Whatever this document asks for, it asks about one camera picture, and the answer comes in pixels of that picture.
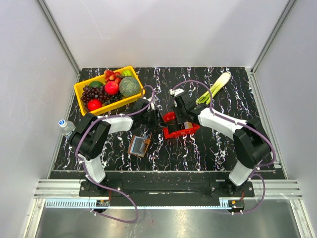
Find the red plastic card box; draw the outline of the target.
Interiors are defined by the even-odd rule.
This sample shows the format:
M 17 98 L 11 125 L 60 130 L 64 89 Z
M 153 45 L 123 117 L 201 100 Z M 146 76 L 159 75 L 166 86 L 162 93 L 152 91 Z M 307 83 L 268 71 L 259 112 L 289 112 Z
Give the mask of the red plastic card box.
M 200 126 L 193 123 L 193 127 L 190 129 L 184 128 L 184 123 L 180 123 L 176 120 L 176 115 L 174 112 L 167 113 L 163 116 L 164 122 L 167 127 L 163 128 L 163 134 L 165 139 L 178 138 L 180 136 L 195 134 Z

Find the light blue credit card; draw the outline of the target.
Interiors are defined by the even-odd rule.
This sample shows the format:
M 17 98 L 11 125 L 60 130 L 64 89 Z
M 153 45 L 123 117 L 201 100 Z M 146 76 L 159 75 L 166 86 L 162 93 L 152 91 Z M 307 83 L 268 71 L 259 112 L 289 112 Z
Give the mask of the light blue credit card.
M 131 145 L 131 153 L 141 153 L 141 147 L 143 145 L 143 138 L 135 136 Z

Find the brown leather card holder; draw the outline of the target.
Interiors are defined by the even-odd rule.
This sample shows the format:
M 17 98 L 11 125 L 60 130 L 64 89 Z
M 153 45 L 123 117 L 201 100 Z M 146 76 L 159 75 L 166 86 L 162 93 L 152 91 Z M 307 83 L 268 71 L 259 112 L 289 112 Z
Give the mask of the brown leather card holder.
M 128 154 L 144 157 L 151 143 L 152 134 L 141 136 L 133 136 L 128 148 Z

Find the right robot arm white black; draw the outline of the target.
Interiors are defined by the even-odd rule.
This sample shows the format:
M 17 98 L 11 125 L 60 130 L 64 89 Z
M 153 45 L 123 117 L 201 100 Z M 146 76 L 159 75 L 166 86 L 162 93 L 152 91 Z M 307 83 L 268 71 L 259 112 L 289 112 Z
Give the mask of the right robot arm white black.
M 189 93 L 182 89 L 170 90 L 169 93 L 174 99 L 172 108 L 178 122 L 191 122 L 211 128 L 233 140 L 237 163 L 228 176 L 225 190 L 229 195 L 237 196 L 255 167 L 272 151 L 261 122 L 256 119 L 235 119 L 206 105 L 197 105 Z

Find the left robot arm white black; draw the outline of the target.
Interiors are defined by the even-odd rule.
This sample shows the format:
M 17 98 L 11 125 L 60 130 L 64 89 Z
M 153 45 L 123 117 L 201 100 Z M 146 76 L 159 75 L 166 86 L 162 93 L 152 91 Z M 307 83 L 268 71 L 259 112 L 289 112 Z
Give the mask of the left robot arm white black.
M 83 163 L 86 178 L 91 181 L 90 190 L 97 196 L 107 191 L 106 174 L 100 154 L 107 136 L 121 131 L 130 131 L 145 125 L 148 129 L 160 128 L 163 118 L 154 103 L 140 98 L 128 114 L 96 116 L 87 113 L 69 137 L 76 158 Z

